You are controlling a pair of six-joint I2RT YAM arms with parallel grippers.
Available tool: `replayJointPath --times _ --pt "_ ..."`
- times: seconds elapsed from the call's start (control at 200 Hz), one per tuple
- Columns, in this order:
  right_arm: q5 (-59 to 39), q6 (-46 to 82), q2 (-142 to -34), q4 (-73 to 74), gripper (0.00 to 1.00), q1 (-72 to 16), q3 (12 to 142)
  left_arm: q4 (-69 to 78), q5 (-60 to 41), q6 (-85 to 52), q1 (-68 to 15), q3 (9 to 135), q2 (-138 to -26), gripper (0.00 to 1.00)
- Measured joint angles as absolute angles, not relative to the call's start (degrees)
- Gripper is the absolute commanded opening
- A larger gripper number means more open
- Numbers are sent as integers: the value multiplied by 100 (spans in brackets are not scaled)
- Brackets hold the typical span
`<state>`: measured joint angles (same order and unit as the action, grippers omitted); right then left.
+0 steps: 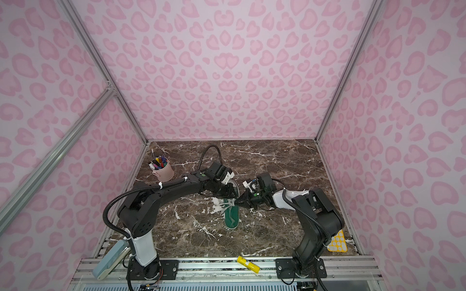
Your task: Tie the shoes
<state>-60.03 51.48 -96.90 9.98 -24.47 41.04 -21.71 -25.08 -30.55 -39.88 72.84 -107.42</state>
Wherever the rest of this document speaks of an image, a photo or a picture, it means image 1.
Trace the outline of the white shoelace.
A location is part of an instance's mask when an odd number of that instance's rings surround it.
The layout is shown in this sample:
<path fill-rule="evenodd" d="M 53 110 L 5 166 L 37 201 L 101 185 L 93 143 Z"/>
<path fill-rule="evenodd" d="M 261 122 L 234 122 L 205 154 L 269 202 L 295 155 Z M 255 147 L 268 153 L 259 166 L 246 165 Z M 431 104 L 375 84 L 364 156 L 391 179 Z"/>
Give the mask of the white shoelace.
<path fill-rule="evenodd" d="M 215 214 L 215 213 L 223 214 L 226 210 L 234 207 L 234 199 L 213 198 L 212 202 L 214 203 L 214 206 L 210 214 Z"/>

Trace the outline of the green canvas sneaker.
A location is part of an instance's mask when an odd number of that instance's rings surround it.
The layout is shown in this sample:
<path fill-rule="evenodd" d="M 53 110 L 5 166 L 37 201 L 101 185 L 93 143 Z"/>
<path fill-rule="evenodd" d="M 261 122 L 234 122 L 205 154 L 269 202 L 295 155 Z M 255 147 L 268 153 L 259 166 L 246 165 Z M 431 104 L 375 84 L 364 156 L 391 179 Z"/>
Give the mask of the green canvas sneaker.
<path fill-rule="evenodd" d="M 226 185 L 226 194 L 227 197 L 225 199 L 234 199 L 235 200 L 239 197 L 239 188 L 234 181 L 230 181 Z M 234 207 L 226 210 L 224 212 L 224 219 L 225 219 L 225 226 L 228 229 L 235 229 L 239 225 L 239 206 L 234 204 Z"/>

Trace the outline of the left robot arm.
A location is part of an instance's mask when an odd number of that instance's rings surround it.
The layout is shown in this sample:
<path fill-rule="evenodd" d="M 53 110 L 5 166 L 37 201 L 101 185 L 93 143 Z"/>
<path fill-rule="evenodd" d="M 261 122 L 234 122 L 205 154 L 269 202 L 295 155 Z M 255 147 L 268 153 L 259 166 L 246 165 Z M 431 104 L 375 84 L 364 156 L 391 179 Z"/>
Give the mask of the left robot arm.
<path fill-rule="evenodd" d="M 134 189 L 120 206 L 117 215 L 129 231 L 132 254 L 138 264 L 147 267 L 158 258 L 152 229 L 162 206 L 206 190 L 216 198 L 234 198 L 233 178 L 231 168 L 215 161 L 209 168 L 188 173 L 180 179 Z"/>

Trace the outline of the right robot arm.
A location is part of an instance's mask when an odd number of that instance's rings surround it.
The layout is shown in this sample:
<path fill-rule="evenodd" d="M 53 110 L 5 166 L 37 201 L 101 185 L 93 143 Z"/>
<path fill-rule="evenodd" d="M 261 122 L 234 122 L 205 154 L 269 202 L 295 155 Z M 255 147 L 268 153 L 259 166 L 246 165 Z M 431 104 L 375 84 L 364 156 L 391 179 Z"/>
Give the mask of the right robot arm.
<path fill-rule="evenodd" d="M 339 211 L 320 188 L 288 190 L 285 183 L 262 173 L 244 184 L 245 192 L 234 202 L 236 206 L 257 209 L 265 204 L 274 209 L 296 212 L 304 235 L 291 259 L 276 259 L 275 269 L 281 280 L 327 277 L 321 255 L 345 225 Z"/>

